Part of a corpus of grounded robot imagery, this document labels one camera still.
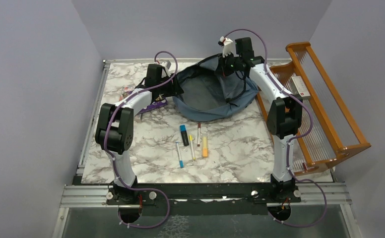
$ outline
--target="gray fabric bag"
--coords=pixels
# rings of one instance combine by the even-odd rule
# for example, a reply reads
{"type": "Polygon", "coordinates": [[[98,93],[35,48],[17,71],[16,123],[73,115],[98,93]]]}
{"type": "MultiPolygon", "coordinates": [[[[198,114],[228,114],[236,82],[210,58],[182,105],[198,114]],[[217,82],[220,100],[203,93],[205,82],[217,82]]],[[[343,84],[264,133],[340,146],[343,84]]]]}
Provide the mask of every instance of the gray fabric bag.
{"type": "Polygon", "coordinates": [[[173,100],[185,117],[195,121],[226,118],[243,110],[258,93],[257,85],[238,72],[223,77],[219,57],[210,56],[177,73],[184,93],[173,100]]]}

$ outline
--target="marble pattern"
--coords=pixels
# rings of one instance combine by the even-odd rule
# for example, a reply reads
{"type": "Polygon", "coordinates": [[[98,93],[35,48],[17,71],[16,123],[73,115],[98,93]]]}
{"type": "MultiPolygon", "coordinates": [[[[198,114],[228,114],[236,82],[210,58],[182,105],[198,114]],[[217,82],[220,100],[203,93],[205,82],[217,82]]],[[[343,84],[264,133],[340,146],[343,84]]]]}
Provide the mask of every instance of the marble pattern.
{"type": "MultiPolygon", "coordinates": [[[[194,63],[181,62],[179,70],[194,63]]],[[[119,101],[124,87],[133,87],[143,79],[147,65],[111,64],[101,104],[119,101]]],[[[197,159],[193,161],[190,147],[181,143],[185,166],[182,169],[175,147],[175,141],[182,141],[181,124],[186,125],[189,134],[196,136],[197,123],[183,117],[171,98],[167,106],[135,117],[130,159],[139,182],[269,181],[274,165],[273,146],[256,101],[229,118],[202,123],[201,132],[209,136],[209,157],[202,158],[201,149],[194,142],[197,159]]],[[[295,156],[302,156],[298,147],[295,156]]],[[[332,181],[329,171],[304,177],[332,181]]],[[[108,157],[92,137],[82,183],[109,183],[113,178],[108,157]]]]}

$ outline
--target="gray backdrop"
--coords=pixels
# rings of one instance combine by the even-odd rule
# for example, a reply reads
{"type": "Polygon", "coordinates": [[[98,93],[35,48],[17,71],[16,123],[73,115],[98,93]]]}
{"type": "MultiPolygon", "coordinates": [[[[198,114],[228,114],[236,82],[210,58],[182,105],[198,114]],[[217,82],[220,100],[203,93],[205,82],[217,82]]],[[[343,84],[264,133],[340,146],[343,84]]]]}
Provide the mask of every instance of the gray backdrop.
{"type": "MultiPolygon", "coordinates": [[[[288,58],[287,44],[308,41],[331,0],[72,0],[102,57],[180,58],[221,52],[219,38],[237,28],[257,31],[269,58],[288,58]]],[[[250,36],[232,35],[232,38],[250,36]]],[[[263,47],[253,37],[256,53],[263,47]]]]}
{"type": "Polygon", "coordinates": [[[311,44],[372,144],[336,171],[362,235],[385,238],[385,1],[333,0],[311,44]]]}
{"type": "Polygon", "coordinates": [[[70,0],[0,0],[0,238],[47,238],[102,59],[70,0]]]}

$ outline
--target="blue marker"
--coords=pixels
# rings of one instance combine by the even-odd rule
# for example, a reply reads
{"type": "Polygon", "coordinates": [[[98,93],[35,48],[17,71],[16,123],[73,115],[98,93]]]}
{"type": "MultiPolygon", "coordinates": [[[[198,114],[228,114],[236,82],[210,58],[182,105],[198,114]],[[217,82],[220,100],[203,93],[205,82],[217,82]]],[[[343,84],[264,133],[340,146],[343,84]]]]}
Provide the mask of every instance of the blue marker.
{"type": "Polygon", "coordinates": [[[182,142],[184,143],[184,146],[189,146],[190,144],[188,143],[188,135],[187,135],[187,130],[185,129],[185,125],[180,125],[180,130],[181,130],[181,137],[182,137],[182,142]]]}
{"type": "Polygon", "coordinates": [[[182,157],[181,157],[181,151],[179,150],[179,143],[175,142],[177,145],[177,152],[178,152],[178,160],[180,162],[181,169],[184,167],[184,163],[182,163],[182,157]]]}

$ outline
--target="purple package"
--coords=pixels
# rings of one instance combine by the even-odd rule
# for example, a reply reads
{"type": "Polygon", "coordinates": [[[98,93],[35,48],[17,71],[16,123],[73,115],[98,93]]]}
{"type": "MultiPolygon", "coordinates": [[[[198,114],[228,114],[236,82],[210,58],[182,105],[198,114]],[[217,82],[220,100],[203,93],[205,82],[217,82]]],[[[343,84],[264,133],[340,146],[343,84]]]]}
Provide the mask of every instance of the purple package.
{"type": "MultiPolygon", "coordinates": [[[[132,93],[132,91],[125,91],[123,93],[123,98],[126,98],[131,93],[132,93]]],[[[166,98],[163,98],[161,101],[154,102],[154,103],[150,104],[149,106],[147,106],[146,108],[141,109],[139,114],[142,114],[142,113],[145,113],[145,112],[149,112],[151,110],[154,110],[156,108],[160,108],[160,107],[163,107],[163,106],[166,106],[166,105],[168,105],[168,102],[166,101],[166,98]]]]}

